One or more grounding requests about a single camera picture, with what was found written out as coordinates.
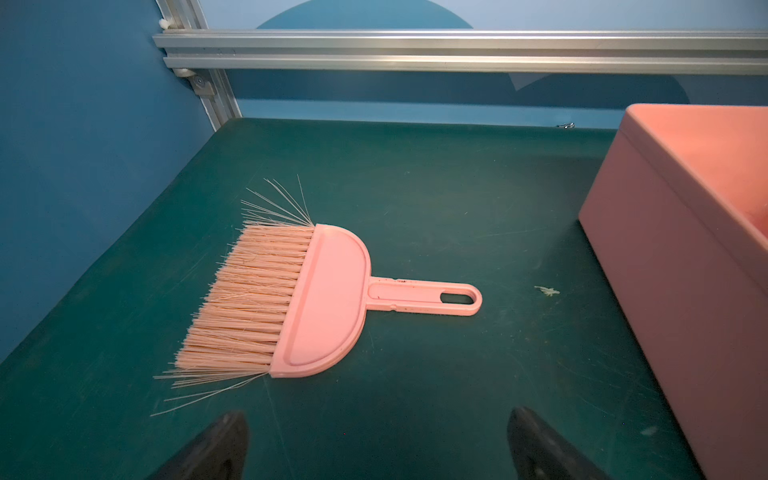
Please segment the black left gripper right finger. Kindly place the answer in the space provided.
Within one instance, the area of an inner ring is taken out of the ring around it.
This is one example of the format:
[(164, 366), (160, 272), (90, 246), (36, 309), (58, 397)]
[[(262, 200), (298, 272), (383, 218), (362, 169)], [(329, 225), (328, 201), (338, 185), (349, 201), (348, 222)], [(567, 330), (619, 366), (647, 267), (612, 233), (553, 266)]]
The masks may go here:
[(519, 479), (610, 479), (528, 407), (512, 409), (507, 424), (507, 440)]

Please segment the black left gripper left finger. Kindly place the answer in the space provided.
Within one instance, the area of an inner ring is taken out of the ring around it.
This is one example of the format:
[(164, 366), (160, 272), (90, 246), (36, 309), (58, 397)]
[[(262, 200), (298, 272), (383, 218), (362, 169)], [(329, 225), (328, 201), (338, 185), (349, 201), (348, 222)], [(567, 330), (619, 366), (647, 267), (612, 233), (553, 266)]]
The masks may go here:
[(148, 479), (241, 479), (249, 447), (242, 411), (228, 411), (189, 441)]

